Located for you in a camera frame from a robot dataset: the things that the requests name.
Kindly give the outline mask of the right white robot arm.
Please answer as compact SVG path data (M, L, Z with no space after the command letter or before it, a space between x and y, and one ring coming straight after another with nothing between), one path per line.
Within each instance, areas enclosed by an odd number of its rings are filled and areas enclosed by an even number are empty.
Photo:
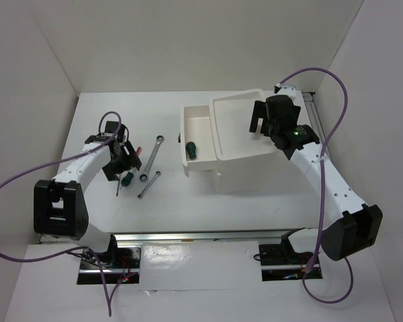
M315 131L298 124L300 110L287 95L255 101L249 131L270 138L323 197L330 225L322 230L320 246L331 260L339 261L375 243L383 213L359 197L321 154Z

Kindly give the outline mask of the stubby green screwdriver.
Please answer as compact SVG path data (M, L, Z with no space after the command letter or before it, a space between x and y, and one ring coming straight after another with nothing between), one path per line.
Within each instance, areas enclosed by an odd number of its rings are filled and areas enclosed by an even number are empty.
M128 172L121 180L121 186L127 187L131 184L132 180L134 178L134 173L133 172Z
M197 159L197 146L195 142L193 141L187 142L185 145L185 151L187 152L190 160Z

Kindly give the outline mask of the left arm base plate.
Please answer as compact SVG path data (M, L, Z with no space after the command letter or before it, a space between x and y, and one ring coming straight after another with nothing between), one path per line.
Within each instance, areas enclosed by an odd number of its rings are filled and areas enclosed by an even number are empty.
M122 279L122 284L138 284L140 282L140 260L142 245L129 245L120 248L118 257L108 263L102 262L101 267L106 284L117 284ZM99 265L93 255L87 251L67 252L79 260L78 285L101 284Z

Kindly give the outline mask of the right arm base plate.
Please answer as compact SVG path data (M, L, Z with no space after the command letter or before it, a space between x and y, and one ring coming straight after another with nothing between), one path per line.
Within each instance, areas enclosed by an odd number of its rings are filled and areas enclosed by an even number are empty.
M312 253L296 253L279 244L260 244L253 256L261 265L262 281L302 280Z

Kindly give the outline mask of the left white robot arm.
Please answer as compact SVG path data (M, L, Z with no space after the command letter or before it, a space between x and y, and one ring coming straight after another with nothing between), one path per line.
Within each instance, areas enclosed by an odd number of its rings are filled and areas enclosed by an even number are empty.
M90 223L84 194L99 172L110 182L118 181L120 174L138 170L142 163L133 145L121 135L90 136L81 155L52 179L35 184L34 231L87 246L98 263L110 268L119 260L116 237Z

